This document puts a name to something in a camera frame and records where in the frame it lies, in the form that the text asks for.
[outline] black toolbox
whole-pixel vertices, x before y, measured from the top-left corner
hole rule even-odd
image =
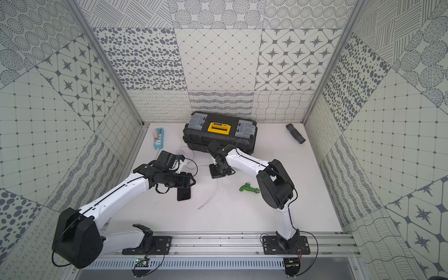
[[[207,145],[216,140],[225,146],[233,144],[251,155],[257,137],[257,122],[233,116],[194,112],[184,128],[188,148],[207,153]]]

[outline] patterned tile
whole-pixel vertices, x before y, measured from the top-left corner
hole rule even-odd
[[[41,205],[26,198],[0,189],[0,219],[3,224],[0,239],[0,267],[8,253],[15,247],[22,238],[36,217],[36,212],[41,209]]]
[[[106,106],[108,113],[103,121],[96,121],[98,127],[95,135],[104,142],[121,164],[125,164],[142,125],[135,119],[121,95],[117,96],[114,104]]]
[[[19,48],[0,29],[0,88],[33,68]]]
[[[317,98],[305,130],[319,164],[342,134],[324,97]]]
[[[448,116],[393,69],[344,131],[383,204],[448,173]]]
[[[392,65],[439,2],[368,0],[353,33]]]
[[[448,114],[448,7],[428,17],[394,64],[394,69]]]
[[[36,65],[81,35],[63,1],[3,1],[0,28]]]
[[[315,90],[342,30],[265,29],[258,58],[257,90]]]
[[[186,90],[173,29],[94,28],[128,90]]]
[[[266,0],[168,0],[174,28],[261,29]]]
[[[344,227],[353,235],[372,280],[426,279],[384,208]]]
[[[77,0],[92,27],[172,28],[167,0]]]
[[[51,261],[51,245],[59,213],[43,207],[20,237],[6,261],[0,264],[1,279],[58,280],[64,271]],[[55,254],[57,264],[67,261]]]
[[[55,211],[78,209],[114,187],[122,164],[100,140],[92,137],[45,203]]]
[[[175,31],[188,90],[254,90],[260,30]]]
[[[320,169],[343,225],[382,207],[343,135],[327,153]]]
[[[344,28],[355,0],[267,0],[265,28]]]
[[[36,68],[92,130],[96,128],[94,120],[102,120],[107,113],[105,103],[115,102],[118,95],[83,35]]]
[[[129,90],[145,122],[186,122],[192,113],[186,90]]]
[[[44,203],[93,131],[36,69],[0,99],[0,188]]]
[[[448,272],[447,190],[448,177],[444,176],[386,205],[426,278]]]
[[[189,90],[191,109],[250,119],[253,91],[196,91]]]
[[[252,119],[259,122],[300,122],[313,95],[313,90],[255,91]]]
[[[389,72],[390,66],[352,34],[323,95],[342,131]]]

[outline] green plastic tap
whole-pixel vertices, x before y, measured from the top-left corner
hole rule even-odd
[[[242,191],[244,191],[244,190],[248,190],[248,191],[250,191],[250,192],[254,192],[254,193],[256,193],[256,194],[259,194],[259,193],[260,193],[260,189],[254,189],[254,188],[252,188],[252,187],[250,186],[249,183],[245,183],[243,186],[241,186],[241,188],[240,188],[240,192],[242,192]]]

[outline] white cable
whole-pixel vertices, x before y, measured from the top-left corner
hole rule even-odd
[[[219,180],[219,178],[216,179],[216,189],[215,189],[215,192],[211,195],[211,197],[201,207],[198,208],[198,210],[200,210],[201,208],[206,206],[207,203],[209,203],[216,196],[216,194],[218,193],[218,180]]]

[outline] robotic arm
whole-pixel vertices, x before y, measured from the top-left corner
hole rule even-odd
[[[293,227],[289,214],[289,203],[293,197],[294,185],[280,161],[260,160],[243,153],[229,144],[221,146],[213,141],[208,151],[216,164],[210,165],[213,178],[231,175],[232,168],[238,168],[256,176],[264,201],[275,209],[278,246],[285,253],[296,254],[299,232]],[[153,248],[152,231],[140,224],[140,229],[123,233],[107,234],[100,231],[107,221],[134,197],[159,183],[166,187],[189,188],[196,183],[191,173],[181,172],[185,158],[162,151],[157,160],[142,164],[134,169],[119,185],[75,210],[68,208],[61,213],[53,239],[52,249],[77,268],[91,264],[98,256],[135,248],[135,254],[145,254]]]

